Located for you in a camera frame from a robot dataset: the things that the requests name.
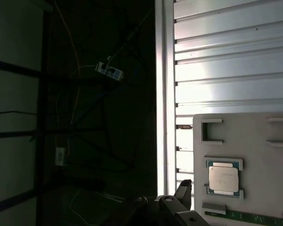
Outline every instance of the white power strip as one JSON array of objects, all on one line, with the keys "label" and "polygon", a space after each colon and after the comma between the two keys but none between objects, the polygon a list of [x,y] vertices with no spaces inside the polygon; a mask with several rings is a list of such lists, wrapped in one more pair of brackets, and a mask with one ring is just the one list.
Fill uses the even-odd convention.
[{"label": "white power strip", "polygon": [[66,148],[64,147],[56,147],[56,166],[65,166],[65,153]]},{"label": "white power strip", "polygon": [[124,77],[124,73],[121,70],[111,66],[105,66],[105,64],[102,62],[99,62],[95,70],[117,81],[122,80]]}]

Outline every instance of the white cable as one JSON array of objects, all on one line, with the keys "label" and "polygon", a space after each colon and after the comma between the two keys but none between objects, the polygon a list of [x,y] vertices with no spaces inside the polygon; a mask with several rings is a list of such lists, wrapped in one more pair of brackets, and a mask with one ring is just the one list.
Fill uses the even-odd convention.
[{"label": "white cable", "polygon": [[73,201],[74,201],[75,198],[78,196],[78,194],[80,193],[80,191],[81,191],[81,189],[79,189],[79,190],[75,193],[75,195],[73,196],[72,200],[70,201],[70,204],[69,204],[70,210],[71,210],[73,213],[75,213],[86,225],[88,225],[88,226],[99,226],[99,225],[89,224],[80,214],[78,214],[76,211],[74,211],[74,210],[71,208]]},{"label": "white cable", "polygon": [[[84,66],[81,66],[80,69],[81,69],[81,68],[84,68],[84,67],[96,67],[96,66],[97,66],[97,65],[84,65]],[[78,70],[79,70],[79,69],[76,69],[76,70],[71,74],[71,76],[74,75]]]},{"label": "white cable", "polygon": [[125,45],[127,44],[127,42],[133,37],[133,35],[136,33],[137,29],[141,26],[141,24],[147,19],[147,17],[149,16],[150,12],[153,10],[150,9],[150,11],[146,14],[146,16],[143,18],[143,20],[137,25],[137,27],[135,28],[135,30],[132,32],[132,34],[127,38],[126,42],[122,45],[122,47],[113,55],[113,56],[108,56],[107,60],[107,65],[110,64],[111,60],[117,55],[119,54],[119,52],[125,47]]},{"label": "white cable", "polygon": [[123,198],[123,197],[119,197],[119,196],[116,196],[116,195],[112,195],[112,194],[109,194],[109,193],[107,193],[107,192],[103,192],[105,195],[108,195],[108,196],[110,196],[110,197],[113,197],[113,198],[117,198],[117,199],[120,199],[120,200],[125,200],[125,198]]},{"label": "white cable", "polygon": [[106,199],[110,199],[110,200],[113,200],[113,201],[115,201],[115,202],[122,203],[122,201],[119,201],[119,200],[117,200],[117,199],[114,199],[114,198],[112,198],[112,197],[110,197],[110,196],[106,196],[106,195],[101,194],[101,193],[99,193],[99,192],[97,192],[97,194],[99,194],[100,196],[102,196],[102,197],[104,197],[104,198],[106,198]]},{"label": "white cable", "polygon": [[[59,123],[59,119],[58,119],[58,100],[60,99],[60,96],[62,94],[63,91],[59,92],[58,94],[58,97],[57,97],[57,101],[56,101],[56,120],[57,120],[57,126],[58,128],[60,127],[60,123]],[[55,136],[55,144],[56,144],[56,147],[57,147],[57,139],[58,139],[58,136],[56,135]]]}]

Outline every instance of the metal frame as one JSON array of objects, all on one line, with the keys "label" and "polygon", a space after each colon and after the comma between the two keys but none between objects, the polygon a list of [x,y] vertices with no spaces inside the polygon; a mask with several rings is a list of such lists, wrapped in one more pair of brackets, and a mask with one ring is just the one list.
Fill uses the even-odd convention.
[{"label": "metal frame", "polygon": [[[44,184],[44,150],[45,150],[45,136],[46,135],[56,135],[56,134],[74,134],[76,137],[80,138],[82,141],[88,143],[91,147],[98,149],[100,152],[116,159],[117,161],[123,163],[130,169],[132,167],[131,163],[127,163],[124,160],[118,158],[113,154],[111,150],[105,150],[93,142],[83,138],[79,133],[89,132],[89,131],[103,131],[105,130],[106,139],[108,139],[108,128],[106,122],[102,120],[102,127],[95,128],[77,128],[77,124],[97,105],[95,104],[91,107],[85,114],[83,114],[69,129],[46,129],[46,117],[48,111],[48,85],[50,83],[63,84],[66,86],[95,86],[97,84],[111,84],[111,81],[107,78],[103,79],[74,79],[63,76],[57,76],[46,73],[47,71],[47,50],[48,50],[48,14],[44,13],[43,16],[43,47],[42,47],[42,70],[36,71],[17,65],[12,65],[0,61],[0,70],[16,73],[28,77],[33,77],[39,79],[39,90],[38,90],[38,101],[37,101],[37,128],[32,131],[12,131],[12,132],[0,132],[0,138],[8,137],[32,137],[36,140],[36,154],[35,154],[35,170],[34,170],[34,186],[33,189],[26,191],[22,194],[7,198],[0,201],[0,212],[12,208],[20,203],[23,203],[29,199],[36,197],[36,225],[40,226],[42,224],[42,210],[43,210],[43,195],[47,192],[55,190],[65,184],[71,184],[74,186],[79,186],[81,188],[86,188],[93,191],[103,191],[105,183],[99,180],[82,180],[78,178],[65,177],[63,172],[56,175],[51,182]],[[104,111],[103,103],[101,103],[101,110]]]},{"label": "metal frame", "polygon": [[158,195],[176,190],[174,1],[155,1]]}]

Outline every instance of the black cable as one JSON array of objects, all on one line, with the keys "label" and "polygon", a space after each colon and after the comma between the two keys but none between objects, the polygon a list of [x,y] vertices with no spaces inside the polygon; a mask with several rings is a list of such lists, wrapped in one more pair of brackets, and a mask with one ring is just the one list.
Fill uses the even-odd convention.
[{"label": "black cable", "polygon": [[107,120],[107,114],[106,114],[106,108],[105,108],[105,102],[102,100],[100,102],[100,110],[101,110],[101,117],[102,117],[102,127],[104,128],[105,138],[108,146],[108,151],[113,153],[112,144],[110,140],[109,135],[109,127],[108,127],[108,120]]},{"label": "black cable", "polygon": [[[81,107],[81,108],[77,108],[76,110],[59,113],[58,115],[60,116],[60,115],[70,114],[70,113],[73,113],[75,111],[84,110],[84,109],[90,108],[90,107],[91,107],[91,105],[87,105],[87,106],[84,106],[84,107]],[[0,112],[0,114],[10,114],[10,113],[26,114],[26,115],[37,115],[37,113],[23,112],[23,111],[4,111],[4,112]],[[48,113],[46,115],[48,115],[48,116],[56,116],[56,113]]]},{"label": "black cable", "polygon": [[18,114],[27,114],[27,115],[37,115],[36,113],[22,112],[22,111],[6,111],[6,112],[0,112],[0,114],[9,114],[9,113],[18,113]]},{"label": "black cable", "polygon": [[155,106],[156,106],[155,102],[150,105],[150,109],[149,109],[148,114],[146,114],[146,117],[141,122],[141,130],[140,130],[140,133],[139,133],[139,135],[137,137],[137,140],[136,140],[136,143],[135,143],[135,148],[134,148],[134,151],[133,151],[133,158],[131,160],[131,165],[134,165],[134,162],[136,160],[137,150],[139,148],[139,145],[140,145],[140,142],[141,142],[142,133],[144,131],[143,130],[144,124],[146,123],[148,117],[150,116],[150,114],[152,112],[152,108],[155,107]]}]

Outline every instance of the black metal rod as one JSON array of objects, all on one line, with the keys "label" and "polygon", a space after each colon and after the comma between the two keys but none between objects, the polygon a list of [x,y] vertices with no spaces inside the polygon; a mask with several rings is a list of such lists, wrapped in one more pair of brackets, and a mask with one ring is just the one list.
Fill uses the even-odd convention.
[{"label": "black metal rod", "polygon": [[50,83],[64,84],[68,86],[95,86],[95,85],[107,85],[109,80],[107,78],[69,78],[68,76],[59,76],[54,74],[48,74],[46,72],[40,72],[29,68],[21,67],[18,65],[9,64],[0,61],[0,70],[5,72],[17,73],[32,78],[43,78]]},{"label": "black metal rod", "polygon": [[42,33],[42,61],[41,72],[36,73],[39,77],[38,102],[37,102],[37,130],[41,132],[36,138],[35,164],[34,164],[34,189],[37,191],[36,196],[36,219],[35,225],[42,225],[43,218],[43,193],[44,183],[44,164],[45,164],[45,130],[46,114],[48,112],[48,46],[49,46],[49,20],[50,14],[43,13],[43,33]]},{"label": "black metal rod", "polygon": [[11,207],[14,207],[20,203],[23,203],[27,200],[30,200],[38,195],[43,195],[47,192],[50,192],[52,190],[55,190],[59,187],[64,185],[64,182],[53,182],[53,183],[48,183],[47,185],[42,186],[39,189],[31,189],[27,192],[24,192],[19,195],[15,195],[13,197],[10,197],[8,199],[0,201],[0,212],[7,210]]},{"label": "black metal rod", "polygon": [[12,64],[2,62],[2,61],[0,61],[0,70],[6,71],[6,72],[17,73],[21,75],[26,75],[26,76],[33,77],[33,78],[40,78],[40,77],[46,76],[46,74],[43,72],[39,72],[36,70],[32,70],[32,69],[17,66],[17,65],[12,65]]},{"label": "black metal rod", "polygon": [[75,177],[65,177],[67,185],[79,187],[89,191],[103,192],[106,182],[101,179],[84,179]]},{"label": "black metal rod", "polygon": [[75,120],[74,125],[78,125],[94,108],[96,108],[100,103],[102,98],[104,98],[106,95],[103,95],[100,97],[93,105],[91,105],[87,111],[85,111],[84,114],[82,114],[77,120]]},{"label": "black metal rod", "polygon": [[15,131],[15,132],[1,132],[0,138],[8,137],[42,137],[44,135],[55,135],[55,134],[73,134],[73,133],[84,133],[92,131],[100,131],[102,127],[95,128],[69,128],[69,129],[49,129],[42,133],[42,131],[30,130],[30,131]]},{"label": "black metal rod", "polygon": [[105,150],[104,148],[97,146],[96,144],[94,144],[93,142],[91,142],[90,140],[87,140],[86,138],[84,138],[83,136],[77,134],[76,135],[77,138],[80,138],[82,141],[86,142],[87,144],[89,144],[91,147],[93,147],[94,149],[97,149],[101,152],[103,152],[104,154],[110,156],[111,158],[114,158],[116,160],[118,160],[119,162],[123,163],[124,165],[128,166],[128,167],[132,167],[132,165],[130,163],[127,163],[125,160],[115,156],[114,154],[108,152],[107,150]]},{"label": "black metal rod", "polygon": [[102,100],[100,102],[100,110],[101,110],[102,126],[103,126],[104,132],[105,132],[105,138],[106,138],[106,143],[107,143],[108,151],[110,151],[113,154],[113,149],[112,149],[112,144],[111,144],[111,141],[110,141],[109,127],[108,127],[108,122],[107,122],[107,114],[106,114],[106,108],[105,108],[104,100]]}]

